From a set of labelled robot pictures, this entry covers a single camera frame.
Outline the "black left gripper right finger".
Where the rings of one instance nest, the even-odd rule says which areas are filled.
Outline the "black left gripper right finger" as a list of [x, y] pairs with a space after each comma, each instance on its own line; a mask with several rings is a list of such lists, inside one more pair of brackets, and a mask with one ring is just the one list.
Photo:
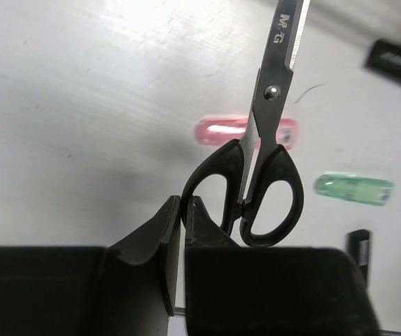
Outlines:
[[360, 270], [335, 248], [246, 248], [201, 197], [185, 224], [189, 335], [380, 335]]

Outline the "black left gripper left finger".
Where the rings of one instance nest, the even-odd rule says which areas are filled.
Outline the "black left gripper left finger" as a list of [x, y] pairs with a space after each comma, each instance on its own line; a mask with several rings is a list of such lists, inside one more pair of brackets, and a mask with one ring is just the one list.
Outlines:
[[180, 199], [110, 247], [0, 246], [0, 335], [166, 335]]

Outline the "black handled scissors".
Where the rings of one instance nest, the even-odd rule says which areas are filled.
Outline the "black handled scissors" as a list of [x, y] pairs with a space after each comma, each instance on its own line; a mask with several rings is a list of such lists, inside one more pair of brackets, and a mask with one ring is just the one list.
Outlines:
[[[279, 1], [258, 69], [246, 129], [201, 163], [188, 179], [181, 195], [181, 220], [188, 221], [188, 202], [197, 186], [211, 175], [227, 181], [220, 228], [230, 235], [235, 221], [240, 235], [252, 247], [273, 246], [296, 226], [304, 206], [302, 181], [286, 148], [277, 142], [288, 91], [293, 79], [309, 2]], [[292, 191], [290, 210], [271, 232], [254, 234], [252, 227], [271, 184], [284, 181]]]

